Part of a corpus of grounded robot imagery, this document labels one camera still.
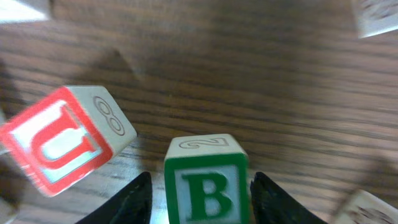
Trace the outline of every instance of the tabletop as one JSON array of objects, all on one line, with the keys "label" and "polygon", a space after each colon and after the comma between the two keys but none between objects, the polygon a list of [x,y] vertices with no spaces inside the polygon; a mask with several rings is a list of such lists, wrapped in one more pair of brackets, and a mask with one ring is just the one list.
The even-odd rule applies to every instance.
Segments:
[{"label": "tabletop", "polygon": [[168,223],[171,139],[216,133],[248,153],[248,184],[264,172],[325,221],[356,189],[398,206],[397,32],[358,39],[349,1],[55,0],[53,15],[0,26],[6,116],[103,85],[138,137],[54,198],[1,156],[15,224],[74,223],[145,170],[151,223]]}]

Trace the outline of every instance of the wooden table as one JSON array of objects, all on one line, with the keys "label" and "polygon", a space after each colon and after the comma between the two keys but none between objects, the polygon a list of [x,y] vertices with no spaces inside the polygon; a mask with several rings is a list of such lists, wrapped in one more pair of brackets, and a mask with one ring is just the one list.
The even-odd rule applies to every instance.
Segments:
[{"label": "wooden table", "polygon": [[144,170],[168,223],[163,159],[177,136],[230,133],[328,221],[354,190],[398,206],[396,32],[358,39],[349,1],[56,0],[55,20],[0,26],[8,118],[66,84],[103,85],[138,138],[55,198],[9,156],[16,224],[73,223]]}]

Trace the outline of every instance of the block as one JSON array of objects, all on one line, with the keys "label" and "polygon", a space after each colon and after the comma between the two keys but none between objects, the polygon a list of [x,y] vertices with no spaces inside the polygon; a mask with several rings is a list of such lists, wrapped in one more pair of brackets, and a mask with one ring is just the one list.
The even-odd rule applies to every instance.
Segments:
[{"label": "block", "polygon": [[50,19],[49,0],[1,0],[0,24]]},{"label": "block", "polygon": [[15,208],[0,197],[0,224],[9,224],[17,216]]},{"label": "block", "polygon": [[359,36],[398,29],[398,0],[352,0]]},{"label": "block", "polygon": [[376,196],[357,191],[333,219],[334,224],[398,223],[398,210]]},{"label": "block", "polygon": [[0,129],[0,141],[48,197],[108,162],[136,136],[102,86],[61,87]]},{"label": "block", "polygon": [[[4,116],[4,113],[2,112],[0,108],[0,127],[6,122],[6,117]],[[0,144],[0,155],[6,153],[6,148]]]},{"label": "block", "polygon": [[174,138],[164,168],[170,223],[248,223],[247,165],[229,134]]}]

